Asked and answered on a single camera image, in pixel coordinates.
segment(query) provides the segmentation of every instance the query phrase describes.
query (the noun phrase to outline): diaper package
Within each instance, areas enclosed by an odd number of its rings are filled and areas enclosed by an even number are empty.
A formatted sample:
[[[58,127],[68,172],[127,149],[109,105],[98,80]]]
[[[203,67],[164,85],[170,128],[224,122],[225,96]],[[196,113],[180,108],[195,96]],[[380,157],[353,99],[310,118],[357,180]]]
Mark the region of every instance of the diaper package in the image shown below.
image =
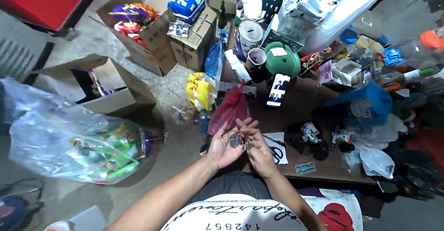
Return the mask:
[[[194,24],[199,14],[205,8],[204,0],[170,0],[168,7],[173,9],[174,15],[188,24]]]

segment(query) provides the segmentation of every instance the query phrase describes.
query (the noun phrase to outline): red patch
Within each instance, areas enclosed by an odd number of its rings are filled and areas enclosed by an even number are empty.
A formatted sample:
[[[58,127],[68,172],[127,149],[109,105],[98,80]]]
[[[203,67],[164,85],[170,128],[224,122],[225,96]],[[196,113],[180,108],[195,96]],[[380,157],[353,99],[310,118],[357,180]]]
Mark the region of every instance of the red patch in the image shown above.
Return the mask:
[[[353,220],[343,205],[330,203],[318,213],[318,216],[329,231],[354,231]]]

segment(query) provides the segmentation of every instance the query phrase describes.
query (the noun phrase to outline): coin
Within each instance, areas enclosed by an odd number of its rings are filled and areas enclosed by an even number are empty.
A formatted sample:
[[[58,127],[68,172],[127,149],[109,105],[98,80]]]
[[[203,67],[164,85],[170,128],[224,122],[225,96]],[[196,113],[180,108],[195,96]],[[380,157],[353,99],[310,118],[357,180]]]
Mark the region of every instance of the coin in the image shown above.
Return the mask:
[[[239,145],[239,141],[238,141],[237,138],[235,138],[235,139],[233,139],[233,140],[230,141],[230,146],[231,146],[232,148],[237,148],[238,145]]]

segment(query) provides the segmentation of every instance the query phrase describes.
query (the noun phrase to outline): blue bottle cap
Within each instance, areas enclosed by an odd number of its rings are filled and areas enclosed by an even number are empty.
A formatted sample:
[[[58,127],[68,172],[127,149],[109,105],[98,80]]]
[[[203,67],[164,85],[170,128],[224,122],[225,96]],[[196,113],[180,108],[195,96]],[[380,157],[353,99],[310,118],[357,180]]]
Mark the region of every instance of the blue bottle cap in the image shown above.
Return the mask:
[[[358,40],[358,34],[355,32],[353,27],[349,27],[344,32],[339,35],[339,39],[346,44],[352,44]]]

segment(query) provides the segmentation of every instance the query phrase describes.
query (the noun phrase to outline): yellow plastic bag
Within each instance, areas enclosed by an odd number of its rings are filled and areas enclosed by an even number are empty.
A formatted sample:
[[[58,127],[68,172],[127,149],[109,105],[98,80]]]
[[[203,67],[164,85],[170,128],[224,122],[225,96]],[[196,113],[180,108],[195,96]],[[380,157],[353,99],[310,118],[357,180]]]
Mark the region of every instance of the yellow plastic bag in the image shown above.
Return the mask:
[[[186,93],[197,111],[211,110],[211,105],[217,97],[216,84],[208,75],[196,72],[188,76]]]

